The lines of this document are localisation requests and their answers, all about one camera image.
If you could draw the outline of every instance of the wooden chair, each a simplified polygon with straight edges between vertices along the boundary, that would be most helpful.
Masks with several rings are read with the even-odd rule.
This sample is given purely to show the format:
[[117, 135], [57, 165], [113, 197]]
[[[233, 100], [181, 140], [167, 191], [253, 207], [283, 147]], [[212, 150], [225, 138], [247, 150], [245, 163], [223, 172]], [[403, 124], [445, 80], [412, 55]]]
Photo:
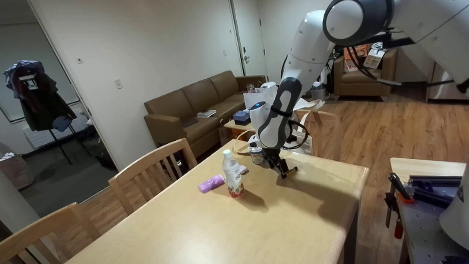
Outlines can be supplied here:
[[[33, 257], [26, 253], [26, 248], [29, 247], [33, 247], [33, 250], [51, 264], [64, 263], [73, 254], [67, 247], [64, 247], [64, 242], [55, 235], [55, 232], [63, 231], [64, 228], [72, 228], [73, 225], [80, 225], [92, 241], [99, 237], [95, 226], [86, 219], [77, 204], [73, 203], [1, 241], [0, 263], [10, 263], [11, 259], [20, 259], [23, 263], [36, 263]], [[51, 241], [53, 248], [57, 251], [55, 254], [45, 247], [42, 242], [44, 238]]]
[[149, 201], [183, 175], [174, 157], [179, 152], [181, 152], [189, 169], [196, 166], [187, 141], [181, 138], [149, 152], [108, 181], [110, 188], [127, 215], [135, 210], [124, 193], [124, 187], [133, 182], [145, 201]]
[[312, 138], [310, 154], [340, 160], [343, 128], [340, 116], [310, 110], [305, 128]]

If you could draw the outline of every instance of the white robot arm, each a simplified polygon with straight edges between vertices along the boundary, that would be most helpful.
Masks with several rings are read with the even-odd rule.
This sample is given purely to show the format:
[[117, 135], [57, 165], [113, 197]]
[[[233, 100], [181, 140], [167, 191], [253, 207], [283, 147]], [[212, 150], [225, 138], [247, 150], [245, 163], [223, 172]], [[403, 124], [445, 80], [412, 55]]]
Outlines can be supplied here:
[[[281, 176], [287, 166], [278, 154], [290, 137], [293, 106], [319, 77], [332, 46], [371, 43], [388, 36], [390, 28], [407, 34], [454, 78], [460, 91], [469, 88], [469, 0], [332, 0], [325, 11], [310, 12], [300, 22], [271, 106], [250, 112], [264, 157]], [[456, 225], [463, 228], [454, 235], [442, 228], [469, 250], [469, 179], [463, 182], [460, 200], [466, 206], [461, 223]]]

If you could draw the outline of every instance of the wooden floor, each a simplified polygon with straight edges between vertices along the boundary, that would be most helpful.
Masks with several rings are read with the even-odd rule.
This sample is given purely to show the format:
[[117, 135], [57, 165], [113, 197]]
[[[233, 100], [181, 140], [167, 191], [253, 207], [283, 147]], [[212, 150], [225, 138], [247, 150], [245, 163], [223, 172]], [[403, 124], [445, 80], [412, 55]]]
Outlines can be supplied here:
[[[401, 241], [384, 226], [391, 157], [467, 162], [469, 156], [467, 105], [426, 105], [419, 91], [397, 93], [385, 103], [341, 99], [324, 106], [343, 118], [341, 162], [369, 168], [359, 216], [359, 264], [398, 262]], [[82, 206], [101, 232], [124, 218], [108, 190]], [[77, 235], [69, 242], [76, 250], [86, 244]]]

